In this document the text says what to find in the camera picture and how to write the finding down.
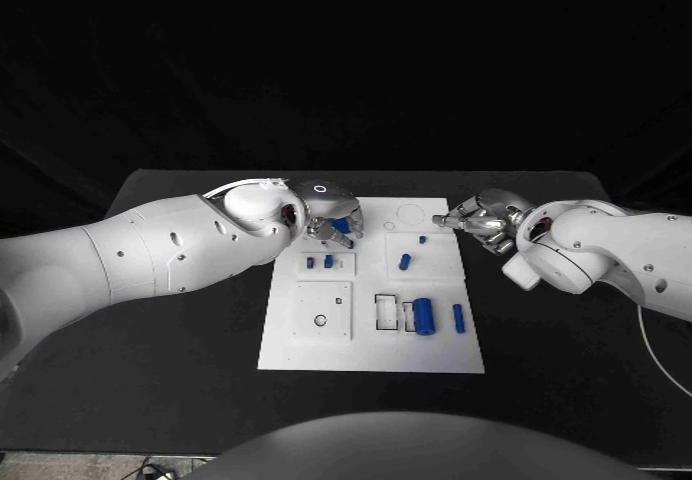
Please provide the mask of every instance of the black curtain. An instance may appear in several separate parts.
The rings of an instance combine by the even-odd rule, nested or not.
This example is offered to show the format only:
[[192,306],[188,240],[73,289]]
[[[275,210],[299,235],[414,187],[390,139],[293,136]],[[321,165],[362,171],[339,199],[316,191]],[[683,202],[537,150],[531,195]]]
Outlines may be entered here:
[[684,12],[410,13],[8,6],[0,236],[100,220],[138,168],[587,170],[692,213]]

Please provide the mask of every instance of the black table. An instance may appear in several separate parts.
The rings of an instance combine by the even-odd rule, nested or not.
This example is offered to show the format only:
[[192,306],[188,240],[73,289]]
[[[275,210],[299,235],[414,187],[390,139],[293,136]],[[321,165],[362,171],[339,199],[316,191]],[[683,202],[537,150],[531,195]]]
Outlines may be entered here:
[[[488,187],[537,204],[608,200],[574,172],[138,171],[109,216],[246,178],[326,178],[358,196],[448,197]],[[692,465],[692,399],[649,357],[636,306],[599,283],[525,292],[459,234],[486,375],[259,371],[273,264],[213,287],[138,300],[58,331],[0,396],[0,449],[215,455],[329,415],[417,410],[551,433],[638,466]],[[659,358],[692,385],[687,322],[645,310]]]

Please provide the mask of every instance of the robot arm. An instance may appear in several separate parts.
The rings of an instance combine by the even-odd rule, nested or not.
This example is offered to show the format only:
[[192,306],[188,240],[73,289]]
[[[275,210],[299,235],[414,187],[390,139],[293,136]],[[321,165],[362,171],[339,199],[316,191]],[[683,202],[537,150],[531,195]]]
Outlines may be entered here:
[[525,290],[543,279],[580,294],[602,281],[642,307],[692,321],[691,217],[636,212],[597,200],[534,207],[491,189],[433,221],[475,234],[497,255],[517,243],[504,273]]
[[110,305],[192,292],[272,262],[306,227],[352,247],[331,220],[347,217],[362,236],[358,199],[313,183],[292,190],[282,179],[246,180],[91,225],[0,240],[0,379],[58,328]]

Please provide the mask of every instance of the floor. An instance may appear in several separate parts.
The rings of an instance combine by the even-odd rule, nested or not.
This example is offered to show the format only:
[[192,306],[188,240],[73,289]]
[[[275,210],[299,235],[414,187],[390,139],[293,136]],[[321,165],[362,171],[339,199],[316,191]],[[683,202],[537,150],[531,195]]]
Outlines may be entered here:
[[[122,480],[145,461],[138,455],[77,455],[8,453],[0,464],[0,480]],[[155,463],[168,470],[175,470],[184,478],[200,468],[204,460],[182,457],[153,457]]]

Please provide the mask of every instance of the blue object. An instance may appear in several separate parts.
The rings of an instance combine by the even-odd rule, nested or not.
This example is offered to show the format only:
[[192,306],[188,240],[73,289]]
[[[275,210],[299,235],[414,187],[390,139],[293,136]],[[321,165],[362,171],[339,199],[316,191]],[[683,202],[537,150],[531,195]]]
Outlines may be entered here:
[[345,218],[337,218],[332,220],[332,226],[342,232],[351,233],[349,222]]
[[462,305],[456,303],[452,306],[455,310],[455,326],[458,327],[458,333],[465,333],[466,332],[466,326],[465,326],[465,314],[462,313]]
[[409,264],[411,262],[411,255],[406,253],[401,256],[401,262],[400,262],[400,270],[409,270]]
[[416,333],[419,335],[433,335],[436,333],[436,319],[433,318],[433,303],[430,298],[414,300],[414,323]]

